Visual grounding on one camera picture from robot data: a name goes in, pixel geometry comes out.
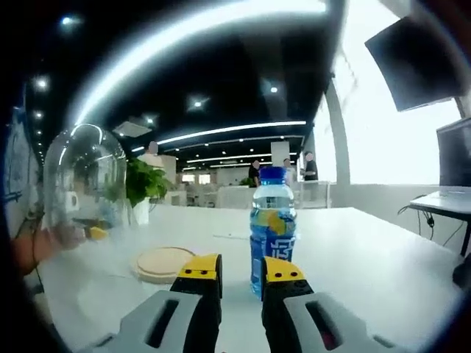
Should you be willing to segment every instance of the blue bottle cap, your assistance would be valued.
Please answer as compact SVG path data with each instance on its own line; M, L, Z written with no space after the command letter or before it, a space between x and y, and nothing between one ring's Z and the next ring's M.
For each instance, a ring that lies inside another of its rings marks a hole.
M263 180L283 180L286 169L284 167L265 167L260 170L260 179Z

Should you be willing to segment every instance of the green plant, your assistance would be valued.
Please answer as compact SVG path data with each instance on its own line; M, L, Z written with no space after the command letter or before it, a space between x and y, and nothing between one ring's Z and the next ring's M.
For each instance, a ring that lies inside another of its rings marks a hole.
M130 159L126 171L126 195L134 207L146 197L163 199L172 187L165 171L154 169L137 159Z
M254 179L248 178L248 177L242 179L241 182L239 182L239 185L248 185L248 186L250 186L250 187L255 187L255 186L257 186L257 185L255 184Z

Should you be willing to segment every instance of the potted plant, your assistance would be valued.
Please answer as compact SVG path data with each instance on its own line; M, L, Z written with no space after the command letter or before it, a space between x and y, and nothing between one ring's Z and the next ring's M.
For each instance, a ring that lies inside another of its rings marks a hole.
M239 185L240 186L249 186L250 188L254 188L255 186L257 186L255 184L255 181L252 178L242 179L241 182L239 182Z
M172 186L165 171L132 158L127 163L126 195L138 224L149 223L149 199L163 199Z

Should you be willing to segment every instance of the window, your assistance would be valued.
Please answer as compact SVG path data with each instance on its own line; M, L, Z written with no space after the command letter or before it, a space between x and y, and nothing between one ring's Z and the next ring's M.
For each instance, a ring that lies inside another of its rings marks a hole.
M322 95L316 119L314 120L314 145L316 147L316 164L319 180L336 182L336 149L333 144L330 113L324 95Z
M333 81L347 134L351 183L438 185L436 129L460 119L456 102L399 113L364 45L399 18L377 0L350 1L348 7Z
M183 174L182 175L182 182L194 183L194 180L195 180L194 174Z
M211 183L211 175L210 174L200 174L198 176L198 184L210 184Z

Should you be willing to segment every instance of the yellow object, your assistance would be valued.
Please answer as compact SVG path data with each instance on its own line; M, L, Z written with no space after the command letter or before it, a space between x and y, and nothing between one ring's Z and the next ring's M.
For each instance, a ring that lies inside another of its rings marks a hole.
M286 260L265 256L266 282L286 282L305 279L301 270Z
M216 261L218 254L195 256L180 270L178 277L216 280Z
M90 238L93 240L101 240L108 236L108 232L98 228L98 227L91 227L90 228Z
M276 235L282 235L286 233L286 222L280 218L278 211L270 214L268 217L268 225L270 229L276 233Z

